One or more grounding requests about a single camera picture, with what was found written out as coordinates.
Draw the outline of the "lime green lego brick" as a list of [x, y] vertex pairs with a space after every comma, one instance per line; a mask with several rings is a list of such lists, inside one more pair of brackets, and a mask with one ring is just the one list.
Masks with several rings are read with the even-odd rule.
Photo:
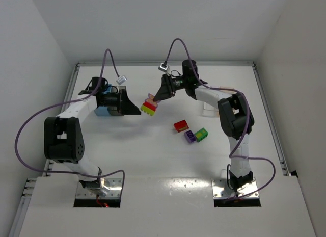
[[143, 106], [143, 104], [141, 105], [140, 110], [150, 116], [153, 116], [156, 112], [156, 111], [152, 111], [152, 110], [148, 109], [147, 107]]

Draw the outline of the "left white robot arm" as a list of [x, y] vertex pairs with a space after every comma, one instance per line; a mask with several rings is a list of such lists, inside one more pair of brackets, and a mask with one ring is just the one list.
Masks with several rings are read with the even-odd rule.
[[110, 183], [100, 167], [85, 155], [81, 124], [96, 109], [104, 108], [111, 116], [140, 115], [140, 109], [129, 99], [126, 88], [113, 87], [104, 78], [93, 77], [78, 94], [77, 102], [55, 117], [44, 121], [44, 155], [76, 173], [79, 183], [97, 196], [110, 192]]

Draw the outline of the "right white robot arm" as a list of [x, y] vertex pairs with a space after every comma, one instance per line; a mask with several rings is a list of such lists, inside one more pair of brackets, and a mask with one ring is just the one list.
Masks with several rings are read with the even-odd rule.
[[184, 60], [182, 74], [172, 76], [170, 67], [163, 62], [158, 69], [164, 74], [161, 86], [154, 101], [162, 101], [175, 96], [178, 90], [185, 90], [194, 100], [202, 101], [218, 110], [221, 128], [229, 139], [231, 166], [228, 181], [230, 189], [238, 189], [253, 181], [253, 172], [249, 163], [249, 134], [254, 118], [246, 98], [239, 92], [227, 93], [226, 88], [209, 87], [199, 79], [196, 62]]

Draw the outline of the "red lego brick stack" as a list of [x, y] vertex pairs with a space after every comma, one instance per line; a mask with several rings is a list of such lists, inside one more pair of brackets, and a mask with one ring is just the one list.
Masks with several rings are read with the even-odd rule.
[[174, 126], [174, 129], [180, 133], [182, 131], [185, 131], [187, 129], [189, 129], [189, 125], [188, 123], [186, 122], [186, 120], [181, 120], [181, 121], [178, 121], [176, 123], [173, 124]]

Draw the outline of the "small purple lego piece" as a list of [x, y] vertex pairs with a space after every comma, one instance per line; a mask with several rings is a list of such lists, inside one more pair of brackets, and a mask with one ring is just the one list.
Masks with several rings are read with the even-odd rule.
[[155, 108], [158, 107], [159, 101], [154, 101], [154, 95], [148, 93], [148, 98], [145, 99], [145, 102], [151, 104]]

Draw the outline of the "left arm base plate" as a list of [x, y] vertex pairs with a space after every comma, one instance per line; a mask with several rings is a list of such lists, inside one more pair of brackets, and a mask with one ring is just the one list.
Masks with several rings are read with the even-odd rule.
[[122, 178], [102, 178], [99, 181], [80, 181], [78, 183], [76, 199], [119, 199], [122, 191]]

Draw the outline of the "red rounded lego brick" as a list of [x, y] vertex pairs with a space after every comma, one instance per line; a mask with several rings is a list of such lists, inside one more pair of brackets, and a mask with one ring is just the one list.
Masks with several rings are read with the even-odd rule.
[[144, 102], [143, 106], [147, 107], [148, 109], [150, 109], [152, 111], [156, 111], [156, 106], [154, 106], [152, 103]]

